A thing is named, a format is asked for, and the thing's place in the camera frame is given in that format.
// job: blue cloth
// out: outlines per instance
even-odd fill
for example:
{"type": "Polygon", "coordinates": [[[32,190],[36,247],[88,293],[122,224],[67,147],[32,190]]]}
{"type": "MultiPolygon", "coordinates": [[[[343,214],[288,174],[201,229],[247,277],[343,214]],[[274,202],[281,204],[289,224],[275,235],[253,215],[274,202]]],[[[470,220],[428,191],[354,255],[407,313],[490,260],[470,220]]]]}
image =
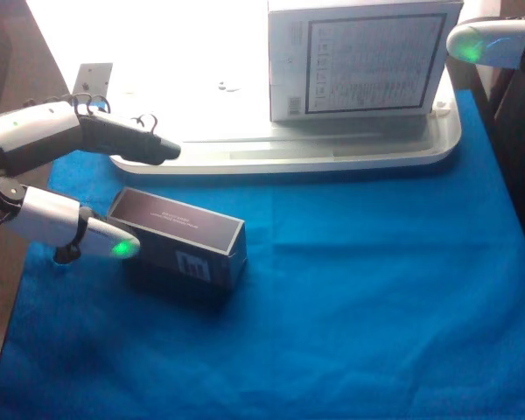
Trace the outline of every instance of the blue cloth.
{"type": "Polygon", "coordinates": [[[31,245],[0,418],[525,417],[525,239],[471,94],[458,105],[460,146],[424,168],[140,178],[60,159],[50,187],[100,212],[131,185],[243,218],[249,264],[204,306],[159,269],[31,245]]]}

